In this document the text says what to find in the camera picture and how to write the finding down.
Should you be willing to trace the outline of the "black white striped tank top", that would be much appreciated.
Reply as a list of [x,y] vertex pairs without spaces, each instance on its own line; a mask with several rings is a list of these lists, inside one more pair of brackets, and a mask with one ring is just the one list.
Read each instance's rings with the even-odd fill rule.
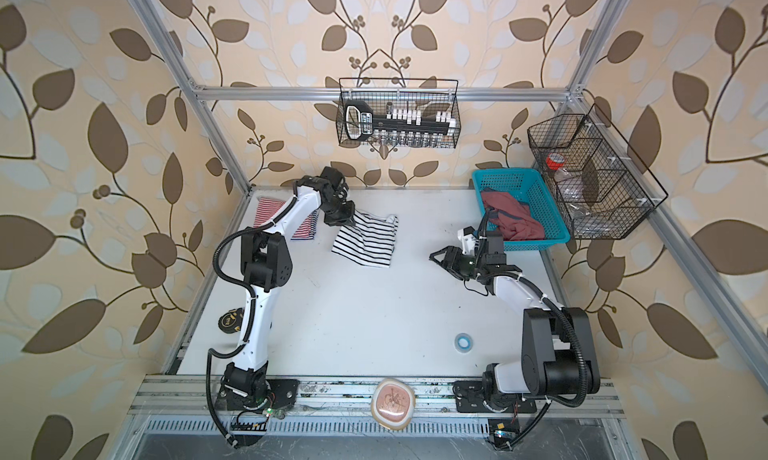
[[389,268],[395,251],[399,218],[356,210],[352,226],[340,228],[331,252],[370,268]]

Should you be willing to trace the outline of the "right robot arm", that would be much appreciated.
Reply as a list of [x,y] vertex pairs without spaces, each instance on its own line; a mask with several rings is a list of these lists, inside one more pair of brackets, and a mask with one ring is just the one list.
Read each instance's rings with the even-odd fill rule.
[[[489,442],[497,450],[511,451],[541,422],[553,404],[581,406],[599,391],[601,375],[586,311],[567,307],[509,263],[502,233],[489,227],[486,211],[478,227],[458,233],[460,246],[447,246],[429,259],[462,282],[477,283],[476,294],[503,301],[516,315],[519,354],[511,362],[490,363],[474,384],[453,386],[457,406],[473,404],[496,414],[514,416],[494,426]],[[522,407],[537,413],[526,425],[516,419]]]

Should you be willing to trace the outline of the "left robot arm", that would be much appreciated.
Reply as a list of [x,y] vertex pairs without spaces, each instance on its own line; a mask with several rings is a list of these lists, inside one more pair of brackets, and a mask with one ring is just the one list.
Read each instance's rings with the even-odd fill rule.
[[236,397],[243,411],[262,413],[275,406],[276,395],[267,380],[268,336],[281,288],[289,281],[293,262],[289,240],[312,213],[320,210],[330,226],[354,224],[355,204],[347,198],[343,173],[331,166],[318,176],[306,175],[292,182],[290,200],[266,222],[228,235],[216,247],[213,269],[218,279],[246,290],[243,321],[236,347],[206,352],[205,399],[215,428],[230,447],[241,442],[219,417],[212,392],[214,359],[227,362],[219,392]]

